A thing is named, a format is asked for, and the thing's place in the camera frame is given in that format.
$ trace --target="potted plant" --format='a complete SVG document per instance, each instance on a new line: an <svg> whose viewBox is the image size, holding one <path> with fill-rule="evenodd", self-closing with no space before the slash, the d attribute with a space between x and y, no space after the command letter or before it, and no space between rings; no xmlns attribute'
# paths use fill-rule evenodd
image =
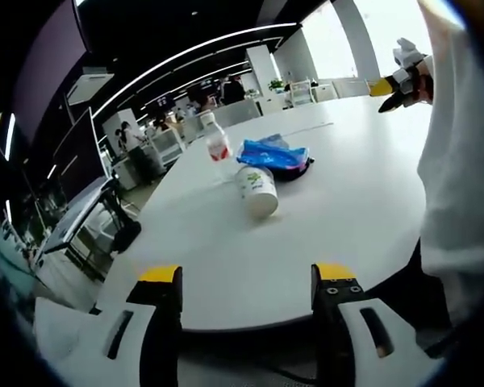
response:
<svg viewBox="0 0 484 387"><path fill-rule="evenodd" d="M280 91L283 91L283 89L285 88L285 85L283 85L283 81L281 79L273 79L271 81L271 83L269 83L269 90L271 91L277 91L277 92L280 92Z"/></svg>

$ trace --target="office desk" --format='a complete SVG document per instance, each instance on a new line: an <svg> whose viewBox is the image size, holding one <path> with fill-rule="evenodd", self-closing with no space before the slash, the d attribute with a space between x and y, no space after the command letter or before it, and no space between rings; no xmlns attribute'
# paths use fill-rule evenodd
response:
<svg viewBox="0 0 484 387"><path fill-rule="evenodd" d="M316 159L277 188L277 213L251 221L234 183L220 184L203 139L194 142L143 208L143 230L115 260L98 307L125 301L137 277L183 267L182 324L191 331L254 329L311 314L311 264L349 266L368 289L400 270L419 238L417 176L432 108L379 114L382 98L301 106L230 127L243 139L281 132Z"/></svg>
<svg viewBox="0 0 484 387"><path fill-rule="evenodd" d="M58 222L52 234L44 241L39 256L36 257L36 262L40 259L41 254L67 249L69 259L78 268L86 267L89 273L93 273L90 279L104 281L104 276L72 245L72 240L99 202L103 202L107 208L115 212L120 224L127 225L132 222L113 197L113 183L114 181L110 178L101 177L88 185L68 204L68 211Z"/></svg>

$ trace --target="plastic bottle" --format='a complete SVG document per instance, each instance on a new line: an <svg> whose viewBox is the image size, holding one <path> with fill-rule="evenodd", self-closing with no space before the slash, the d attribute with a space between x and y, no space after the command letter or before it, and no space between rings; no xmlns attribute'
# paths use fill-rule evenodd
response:
<svg viewBox="0 0 484 387"><path fill-rule="evenodd" d="M210 110L201 113L200 119L205 131L208 153L217 164L220 178L223 182L232 181L233 151L226 132L217 123L215 115Z"/></svg>

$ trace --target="blue plastic bag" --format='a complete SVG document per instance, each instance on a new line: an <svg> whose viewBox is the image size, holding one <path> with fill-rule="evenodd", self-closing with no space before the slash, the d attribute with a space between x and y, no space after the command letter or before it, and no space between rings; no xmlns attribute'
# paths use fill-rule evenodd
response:
<svg viewBox="0 0 484 387"><path fill-rule="evenodd" d="M308 149L279 148L246 139L242 152L236 160L253 167L303 169L308 161Z"/></svg>

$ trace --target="window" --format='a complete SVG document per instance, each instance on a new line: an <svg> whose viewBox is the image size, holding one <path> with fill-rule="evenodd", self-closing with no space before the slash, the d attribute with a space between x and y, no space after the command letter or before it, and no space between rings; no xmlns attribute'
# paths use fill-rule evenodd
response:
<svg viewBox="0 0 484 387"><path fill-rule="evenodd" d="M357 76L348 38L331 2L325 2L302 24L319 78Z"/></svg>
<svg viewBox="0 0 484 387"><path fill-rule="evenodd" d="M432 54L427 26L416 0L354 0L364 19L381 75L398 70L393 48L396 40L409 39L423 54Z"/></svg>

